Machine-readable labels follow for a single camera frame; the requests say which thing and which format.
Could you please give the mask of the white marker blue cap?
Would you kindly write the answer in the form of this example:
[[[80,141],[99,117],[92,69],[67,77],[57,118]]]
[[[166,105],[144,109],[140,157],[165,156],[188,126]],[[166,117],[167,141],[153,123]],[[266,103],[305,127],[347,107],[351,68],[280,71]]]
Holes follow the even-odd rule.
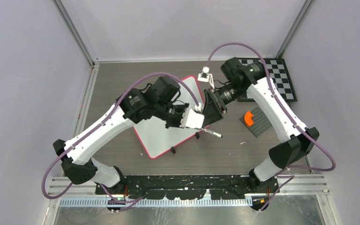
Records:
[[[201,130],[205,133],[208,133],[208,134],[211,134],[211,135],[214,135],[216,137],[219,137],[219,138],[222,138],[223,136],[217,132],[214,132],[212,130],[209,130],[209,129],[206,129],[206,128],[201,128]]]

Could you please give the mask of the white whiteboard pink rim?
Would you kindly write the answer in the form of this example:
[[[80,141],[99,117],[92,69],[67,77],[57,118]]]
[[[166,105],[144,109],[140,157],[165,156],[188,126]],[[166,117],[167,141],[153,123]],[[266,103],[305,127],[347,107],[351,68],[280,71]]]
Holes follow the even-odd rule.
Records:
[[[198,102],[204,103],[203,94],[197,78],[189,75],[183,78],[182,81],[191,89]],[[180,85],[180,91],[181,96],[178,100],[184,103],[190,103],[190,105],[194,107],[196,104],[193,98],[182,85]],[[165,128],[165,121],[156,117],[151,117],[149,120],[142,120],[133,126],[133,130],[147,156],[151,159],[160,157],[164,153],[171,151],[172,148],[194,137],[197,132],[201,132],[198,129],[191,128]]]

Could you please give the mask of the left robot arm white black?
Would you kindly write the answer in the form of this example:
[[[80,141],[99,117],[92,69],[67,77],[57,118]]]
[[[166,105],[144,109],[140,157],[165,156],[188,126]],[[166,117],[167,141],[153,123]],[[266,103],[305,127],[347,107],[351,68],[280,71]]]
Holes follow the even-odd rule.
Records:
[[[93,158],[94,154],[115,136],[142,120],[156,117],[168,127],[183,128],[189,104],[174,105],[184,88],[192,98],[192,90],[176,76],[158,72],[146,75],[127,88],[96,122],[74,138],[53,143],[58,161],[71,185],[92,181],[120,194],[125,178],[116,166],[107,166]]]

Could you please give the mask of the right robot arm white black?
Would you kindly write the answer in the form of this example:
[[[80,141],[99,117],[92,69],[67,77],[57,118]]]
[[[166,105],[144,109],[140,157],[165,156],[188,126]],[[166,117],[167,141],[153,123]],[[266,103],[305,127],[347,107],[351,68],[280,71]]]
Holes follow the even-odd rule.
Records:
[[[227,82],[220,88],[204,90],[203,126],[222,120],[226,106],[243,94],[248,94],[259,105],[281,142],[269,150],[268,157],[247,177],[248,187],[262,192],[277,173],[311,151],[312,141],[318,139],[319,132],[315,127],[308,128],[290,110],[272,79],[267,78],[261,62],[242,65],[234,57],[226,60],[220,69]]]

